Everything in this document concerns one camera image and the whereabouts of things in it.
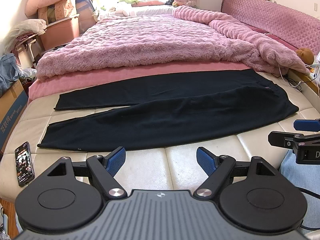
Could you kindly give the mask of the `black pants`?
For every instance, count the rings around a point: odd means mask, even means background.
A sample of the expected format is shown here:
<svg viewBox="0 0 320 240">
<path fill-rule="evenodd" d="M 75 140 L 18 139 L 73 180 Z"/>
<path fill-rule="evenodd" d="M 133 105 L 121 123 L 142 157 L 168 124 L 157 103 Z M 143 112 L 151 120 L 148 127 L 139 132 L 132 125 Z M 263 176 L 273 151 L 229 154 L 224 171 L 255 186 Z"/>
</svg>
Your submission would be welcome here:
<svg viewBox="0 0 320 240">
<path fill-rule="evenodd" d="M 252 69 L 138 77 L 59 96 L 57 111 L 96 113 L 49 124 L 39 144 L 81 152 L 177 146 L 247 132 L 298 112 Z"/>
</svg>

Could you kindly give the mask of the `blue denim clothing pile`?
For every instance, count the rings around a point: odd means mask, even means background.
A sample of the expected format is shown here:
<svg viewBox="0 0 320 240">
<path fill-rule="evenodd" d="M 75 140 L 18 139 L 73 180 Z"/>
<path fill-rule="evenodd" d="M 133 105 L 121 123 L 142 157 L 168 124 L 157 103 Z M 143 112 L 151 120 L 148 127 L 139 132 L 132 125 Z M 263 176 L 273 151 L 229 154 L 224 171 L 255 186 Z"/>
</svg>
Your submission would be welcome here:
<svg viewBox="0 0 320 240">
<path fill-rule="evenodd" d="M 0 61 L 0 97 L 20 78 L 22 72 L 13 53 L 4 54 Z"/>
</svg>

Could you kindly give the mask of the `brown teddy bear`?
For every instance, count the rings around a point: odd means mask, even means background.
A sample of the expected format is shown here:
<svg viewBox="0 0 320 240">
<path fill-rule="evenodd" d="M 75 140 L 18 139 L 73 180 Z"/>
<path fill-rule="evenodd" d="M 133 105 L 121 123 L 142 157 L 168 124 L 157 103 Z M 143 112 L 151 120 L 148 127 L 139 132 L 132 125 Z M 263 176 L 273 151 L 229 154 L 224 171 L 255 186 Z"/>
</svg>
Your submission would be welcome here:
<svg viewBox="0 0 320 240">
<path fill-rule="evenodd" d="M 308 66 L 314 62 L 313 52 L 309 48 L 300 48 L 296 50 L 298 57 Z"/>
</svg>

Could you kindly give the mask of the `black smartphone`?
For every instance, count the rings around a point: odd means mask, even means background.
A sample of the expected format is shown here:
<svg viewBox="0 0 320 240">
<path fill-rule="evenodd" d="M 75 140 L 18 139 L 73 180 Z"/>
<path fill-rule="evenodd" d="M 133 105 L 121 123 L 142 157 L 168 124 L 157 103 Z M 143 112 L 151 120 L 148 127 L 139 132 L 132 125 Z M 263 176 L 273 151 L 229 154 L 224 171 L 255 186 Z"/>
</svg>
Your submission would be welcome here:
<svg viewBox="0 0 320 240">
<path fill-rule="evenodd" d="M 19 187 L 24 187 L 35 178 L 29 142 L 15 149 L 16 173 Z"/>
</svg>

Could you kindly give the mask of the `purple quilted headboard cover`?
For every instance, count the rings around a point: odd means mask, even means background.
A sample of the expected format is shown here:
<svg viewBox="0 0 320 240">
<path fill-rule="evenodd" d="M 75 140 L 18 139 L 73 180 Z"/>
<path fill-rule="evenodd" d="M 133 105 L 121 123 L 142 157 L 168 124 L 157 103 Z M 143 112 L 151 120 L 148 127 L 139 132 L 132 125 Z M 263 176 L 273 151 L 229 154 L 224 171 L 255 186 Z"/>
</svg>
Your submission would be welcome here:
<svg viewBox="0 0 320 240">
<path fill-rule="evenodd" d="M 263 0 L 222 0 L 221 12 L 263 29 L 296 48 L 319 53 L 319 19 Z"/>
</svg>

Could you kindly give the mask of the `pink bed sheet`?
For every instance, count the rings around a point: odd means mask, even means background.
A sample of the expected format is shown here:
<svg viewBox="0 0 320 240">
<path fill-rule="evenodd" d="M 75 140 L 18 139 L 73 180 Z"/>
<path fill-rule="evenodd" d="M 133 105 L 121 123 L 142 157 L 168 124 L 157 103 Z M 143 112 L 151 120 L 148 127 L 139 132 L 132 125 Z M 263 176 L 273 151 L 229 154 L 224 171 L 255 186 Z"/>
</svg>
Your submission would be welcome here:
<svg viewBox="0 0 320 240">
<path fill-rule="evenodd" d="M 99 70 L 90 70 L 88 72 L 72 72 L 65 75 L 57 75 L 44 81 L 36 80 L 29 87 L 28 102 L 31 103 L 35 99 L 57 93 L 64 93 L 75 89 L 82 89 L 143 76 L 185 72 L 245 70 L 248 68 L 249 67 L 243 63 L 225 61 L 169 62 L 148 66 L 104 68 Z"/>
</svg>

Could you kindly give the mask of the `cardboard box with blue print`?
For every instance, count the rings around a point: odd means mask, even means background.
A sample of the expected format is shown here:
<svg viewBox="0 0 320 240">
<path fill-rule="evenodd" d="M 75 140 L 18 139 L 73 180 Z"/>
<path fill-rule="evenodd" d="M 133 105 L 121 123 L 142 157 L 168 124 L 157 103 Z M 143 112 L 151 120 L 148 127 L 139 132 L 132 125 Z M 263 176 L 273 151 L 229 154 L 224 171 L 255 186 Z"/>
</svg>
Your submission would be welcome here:
<svg viewBox="0 0 320 240">
<path fill-rule="evenodd" d="M 3 157 L 9 137 L 27 106 L 27 102 L 28 97 L 20 80 L 17 80 L 1 97 L 1 158 Z"/>
</svg>

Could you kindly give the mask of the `fluffy pink blanket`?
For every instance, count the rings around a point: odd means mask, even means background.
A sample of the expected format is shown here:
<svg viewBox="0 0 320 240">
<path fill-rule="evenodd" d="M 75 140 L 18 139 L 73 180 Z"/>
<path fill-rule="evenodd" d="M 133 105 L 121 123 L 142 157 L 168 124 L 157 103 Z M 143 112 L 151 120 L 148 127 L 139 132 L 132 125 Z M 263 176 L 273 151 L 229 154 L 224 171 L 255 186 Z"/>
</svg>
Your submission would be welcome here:
<svg viewBox="0 0 320 240">
<path fill-rule="evenodd" d="M 107 16 L 39 60 L 37 78 L 172 61 L 241 62 L 259 72 L 308 74 L 295 51 L 231 15 L 180 6 L 171 14 Z"/>
</svg>

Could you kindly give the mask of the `brown plastic storage bin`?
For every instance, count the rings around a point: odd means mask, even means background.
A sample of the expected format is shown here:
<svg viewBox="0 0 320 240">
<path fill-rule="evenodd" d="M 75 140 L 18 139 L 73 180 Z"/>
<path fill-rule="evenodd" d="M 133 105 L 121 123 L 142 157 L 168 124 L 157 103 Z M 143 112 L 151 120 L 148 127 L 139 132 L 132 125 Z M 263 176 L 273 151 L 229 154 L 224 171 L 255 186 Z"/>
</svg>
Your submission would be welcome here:
<svg viewBox="0 0 320 240">
<path fill-rule="evenodd" d="M 71 42 L 79 37 L 79 14 L 75 14 L 47 25 L 44 34 L 40 35 L 45 50 Z"/>
</svg>

